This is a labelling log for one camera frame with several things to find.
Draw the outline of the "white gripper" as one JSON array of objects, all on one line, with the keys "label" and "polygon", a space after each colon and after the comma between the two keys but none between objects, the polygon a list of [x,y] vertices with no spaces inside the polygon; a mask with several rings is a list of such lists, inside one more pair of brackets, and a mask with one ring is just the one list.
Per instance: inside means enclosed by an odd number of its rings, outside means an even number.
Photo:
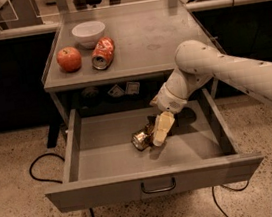
[{"label": "white gripper", "polygon": [[187,94],[181,85],[169,86],[166,82],[158,91],[157,95],[150,101],[150,106],[158,108],[163,113],[158,114],[153,129],[153,144],[162,146],[169,130],[175,121],[173,114],[178,114],[187,104]]}]

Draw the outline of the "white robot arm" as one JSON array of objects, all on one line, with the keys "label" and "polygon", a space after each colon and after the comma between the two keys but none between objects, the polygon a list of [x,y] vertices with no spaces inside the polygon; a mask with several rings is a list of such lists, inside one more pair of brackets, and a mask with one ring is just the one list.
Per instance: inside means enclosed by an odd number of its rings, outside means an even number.
[{"label": "white robot arm", "polygon": [[160,146],[171,125],[169,121],[188,103],[194,92],[216,79],[236,89],[234,98],[221,102],[254,101],[272,108],[272,62],[231,56],[198,40],[183,41],[175,51],[175,69],[163,83],[150,104],[158,108],[164,119],[156,122],[155,144]]}]

